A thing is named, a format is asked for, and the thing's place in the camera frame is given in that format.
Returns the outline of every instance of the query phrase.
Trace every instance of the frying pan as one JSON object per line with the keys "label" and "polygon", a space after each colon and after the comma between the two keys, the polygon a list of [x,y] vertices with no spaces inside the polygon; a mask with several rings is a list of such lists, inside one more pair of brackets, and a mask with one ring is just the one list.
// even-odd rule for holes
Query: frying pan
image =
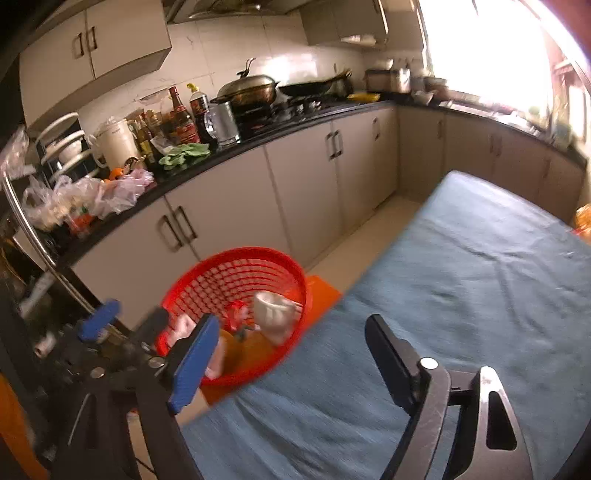
{"label": "frying pan", "polygon": [[345,80],[351,77],[351,70],[344,70],[338,75],[327,80],[316,80],[314,82],[290,83],[282,85],[279,91],[289,97],[318,96],[328,92],[330,86],[337,80]]}

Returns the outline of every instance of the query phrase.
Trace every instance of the countertop edge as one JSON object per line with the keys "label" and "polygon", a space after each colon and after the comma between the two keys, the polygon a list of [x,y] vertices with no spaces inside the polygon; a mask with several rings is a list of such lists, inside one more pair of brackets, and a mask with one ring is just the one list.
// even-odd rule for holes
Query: countertop edge
{"label": "countertop edge", "polygon": [[205,171],[208,171],[210,168],[216,167],[217,165],[227,160],[230,160],[231,158],[237,157],[238,155],[253,150],[254,148],[261,147],[267,143],[270,143],[274,140],[278,140],[279,138],[285,137],[287,135],[296,133],[300,130],[310,128],[315,125],[323,124],[327,121],[331,121],[334,119],[343,118],[346,116],[354,115],[356,113],[379,110],[382,108],[387,108],[388,106],[426,108],[432,111],[441,111],[443,113],[451,113],[456,115],[469,116],[471,118],[476,117],[483,120],[489,120],[494,122],[495,125],[502,125],[506,128],[509,128],[512,131],[521,133],[522,135],[525,135],[528,138],[542,142],[546,146],[552,148],[557,153],[561,154],[564,158],[574,162],[578,167],[580,167],[583,170],[585,170],[587,167],[587,159],[585,159],[585,157],[575,148],[569,147],[569,152],[564,152],[562,150],[559,150],[555,146],[551,145],[544,139],[537,138],[534,135],[529,134],[528,132],[513,127],[512,125],[499,122],[495,118],[475,115],[470,112],[463,112],[460,110],[454,110],[442,106],[420,105],[416,103],[408,105],[404,103],[399,103],[395,100],[381,100],[379,102],[374,103],[344,106],[342,109],[339,109],[338,111],[329,111],[326,113],[320,112],[317,116],[313,118],[306,119],[295,124],[287,125],[284,128],[278,128],[276,131],[270,132],[269,134],[254,137],[252,139],[234,145],[233,147],[229,147],[225,150],[214,153],[210,158],[202,161],[201,163],[195,164],[187,168],[187,170],[179,172],[174,177],[171,177],[170,179],[167,179],[166,181],[157,184],[155,187],[148,189],[138,199],[137,204],[133,208],[130,208],[129,210],[126,210],[118,215],[108,216],[105,220],[102,220],[102,223],[98,227],[96,227],[96,229],[92,231],[92,233],[88,237],[74,240],[72,244],[69,246],[68,251],[62,256],[60,256],[60,258],[58,259],[57,269],[58,271],[62,272],[66,271],[76,262],[78,262],[78,260],[84,257],[84,255],[86,255],[103,238],[108,236],[111,232],[113,232],[117,227],[125,223],[128,219],[130,219],[146,207],[149,207],[152,203],[156,202],[158,199],[166,195],[168,192],[174,190],[178,186],[191,180],[197,175],[202,174]]}

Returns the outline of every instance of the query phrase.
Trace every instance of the blue tablecloth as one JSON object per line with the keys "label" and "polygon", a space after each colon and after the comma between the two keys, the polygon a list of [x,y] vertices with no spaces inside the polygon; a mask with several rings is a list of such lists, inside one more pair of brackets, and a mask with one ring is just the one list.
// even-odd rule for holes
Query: blue tablecloth
{"label": "blue tablecloth", "polygon": [[[408,421],[365,344],[365,320],[380,313],[446,368],[495,368],[534,478],[551,479],[591,419],[591,249],[569,230],[449,174],[280,366],[184,427],[204,477],[378,479]],[[451,412],[430,478],[453,427]]]}

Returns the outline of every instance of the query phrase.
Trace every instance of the bright window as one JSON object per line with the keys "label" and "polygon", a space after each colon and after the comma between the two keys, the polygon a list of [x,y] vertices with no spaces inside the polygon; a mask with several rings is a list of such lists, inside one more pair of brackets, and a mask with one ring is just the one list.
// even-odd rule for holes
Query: bright window
{"label": "bright window", "polygon": [[449,88],[545,116],[550,65],[538,20],[513,0],[420,0],[433,73]]}

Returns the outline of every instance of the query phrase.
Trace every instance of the tile floor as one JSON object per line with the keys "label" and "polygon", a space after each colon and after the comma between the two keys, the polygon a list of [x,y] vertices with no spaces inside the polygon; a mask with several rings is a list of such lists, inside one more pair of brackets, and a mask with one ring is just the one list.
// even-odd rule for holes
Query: tile floor
{"label": "tile floor", "polygon": [[[343,238],[311,269],[341,292],[350,289],[382,252],[402,232],[421,204],[403,197],[393,196],[380,205],[374,215],[349,236]],[[199,391],[190,405],[177,415],[180,425],[207,410],[207,403]],[[139,420],[131,420],[129,429],[134,450],[140,460],[150,464]],[[155,479],[143,466],[139,467],[144,480]]]}

